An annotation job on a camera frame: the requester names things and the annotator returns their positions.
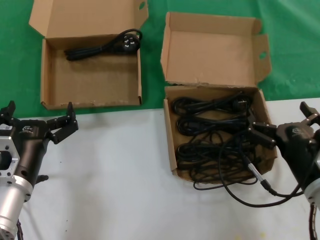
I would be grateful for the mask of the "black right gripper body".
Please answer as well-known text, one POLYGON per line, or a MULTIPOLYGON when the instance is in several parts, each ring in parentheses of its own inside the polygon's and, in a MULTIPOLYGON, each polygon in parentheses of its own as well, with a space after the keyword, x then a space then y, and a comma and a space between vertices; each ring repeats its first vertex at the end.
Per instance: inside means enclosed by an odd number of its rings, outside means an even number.
POLYGON ((320 143, 312 127, 301 122, 281 124, 275 134, 276 145, 302 190, 320 178, 316 157, 320 143))

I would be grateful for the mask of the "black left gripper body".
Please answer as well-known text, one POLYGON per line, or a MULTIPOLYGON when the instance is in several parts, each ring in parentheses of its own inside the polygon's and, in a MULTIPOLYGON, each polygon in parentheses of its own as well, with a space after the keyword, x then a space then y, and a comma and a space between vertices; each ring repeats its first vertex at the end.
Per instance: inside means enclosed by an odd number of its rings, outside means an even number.
POLYGON ((19 155, 14 174, 34 186, 50 141, 48 125, 44 120, 21 120, 12 139, 19 155))

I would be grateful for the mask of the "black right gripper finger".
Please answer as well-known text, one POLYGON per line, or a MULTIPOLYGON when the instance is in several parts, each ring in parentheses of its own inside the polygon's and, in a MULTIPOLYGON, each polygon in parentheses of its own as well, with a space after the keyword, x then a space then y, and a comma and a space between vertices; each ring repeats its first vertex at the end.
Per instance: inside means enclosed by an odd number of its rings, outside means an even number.
POLYGON ((247 123, 248 136, 252 142, 268 149, 276 146, 276 125, 257 122, 254 116, 248 116, 247 123))
POLYGON ((309 127, 313 124, 320 125, 320 113, 315 108, 309 107, 305 101, 302 101, 299 109, 305 116, 305 119, 301 122, 302 124, 309 127))

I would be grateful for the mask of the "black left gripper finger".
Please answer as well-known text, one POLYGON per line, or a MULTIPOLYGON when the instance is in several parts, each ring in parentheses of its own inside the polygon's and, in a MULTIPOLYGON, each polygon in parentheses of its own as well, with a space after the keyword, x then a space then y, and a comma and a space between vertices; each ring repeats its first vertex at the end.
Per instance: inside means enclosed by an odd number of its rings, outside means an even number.
POLYGON ((72 102, 67 105, 66 115, 46 121, 49 129, 48 138, 55 144, 59 144, 79 129, 76 113, 72 102))
POLYGON ((20 120, 13 117, 15 110, 16 110, 16 104, 13 100, 11 100, 6 107, 1 108, 0 124, 7 125, 10 127, 16 127, 20 122, 20 120))

